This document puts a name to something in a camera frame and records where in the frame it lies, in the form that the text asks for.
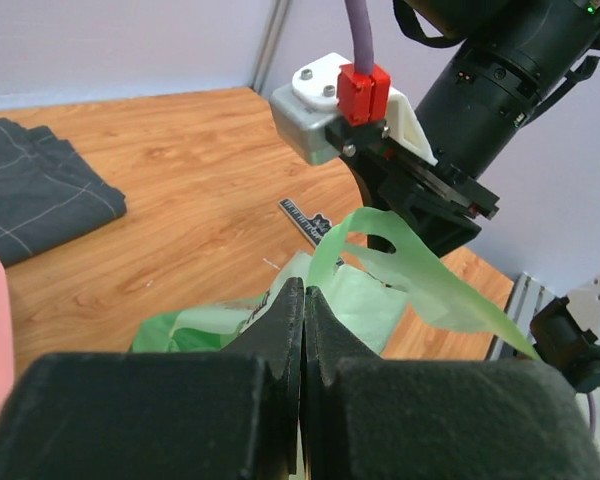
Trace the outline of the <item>green litter bag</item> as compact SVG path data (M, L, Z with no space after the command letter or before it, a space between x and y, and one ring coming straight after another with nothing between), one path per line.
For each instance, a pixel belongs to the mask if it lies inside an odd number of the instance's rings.
M141 324L131 350L219 351L272 310L294 277L319 288L337 320L376 353L412 308L434 328L491 333L538 356L516 324L451 272L397 214L370 207L333 226L313 253L296 253L261 295L156 315Z

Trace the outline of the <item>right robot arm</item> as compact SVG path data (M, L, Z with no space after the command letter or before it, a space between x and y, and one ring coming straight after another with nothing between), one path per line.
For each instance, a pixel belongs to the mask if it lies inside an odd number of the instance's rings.
M600 1L397 1L403 35L455 55L418 106L389 105L388 74L370 57L368 15L355 4L354 58L336 70L327 141L363 203L396 213L437 256L479 234L497 197L478 179L600 59Z

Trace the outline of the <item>dark checked folded cloth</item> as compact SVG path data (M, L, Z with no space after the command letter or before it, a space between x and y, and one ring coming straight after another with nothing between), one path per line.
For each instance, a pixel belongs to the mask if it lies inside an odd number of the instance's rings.
M127 213L109 185L47 126L0 118L0 262L20 263Z

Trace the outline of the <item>piano pattern bag clip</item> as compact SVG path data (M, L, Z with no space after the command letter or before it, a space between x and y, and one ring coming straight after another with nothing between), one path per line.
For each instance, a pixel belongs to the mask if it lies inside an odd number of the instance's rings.
M280 200L278 206L314 249L333 227L333 223L322 213L307 216L290 198Z

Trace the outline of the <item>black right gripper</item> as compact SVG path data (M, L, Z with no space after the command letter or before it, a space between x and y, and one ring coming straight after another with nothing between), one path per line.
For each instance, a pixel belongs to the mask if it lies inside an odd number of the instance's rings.
M326 140L348 166L363 204L392 211L443 257L481 232L499 197L453 165L431 165L389 137L386 122L354 127L343 117L327 124Z

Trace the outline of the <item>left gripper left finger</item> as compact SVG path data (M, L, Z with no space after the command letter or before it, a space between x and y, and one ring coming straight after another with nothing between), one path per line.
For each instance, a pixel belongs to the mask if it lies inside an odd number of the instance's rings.
M0 413L0 479L285 479L304 285L218 352L47 354Z

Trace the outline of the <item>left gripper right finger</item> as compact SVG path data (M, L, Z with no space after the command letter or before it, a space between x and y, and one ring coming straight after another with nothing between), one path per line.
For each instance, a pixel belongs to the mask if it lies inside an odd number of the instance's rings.
M315 287L303 347L312 479L600 479L574 392L541 361L385 360Z

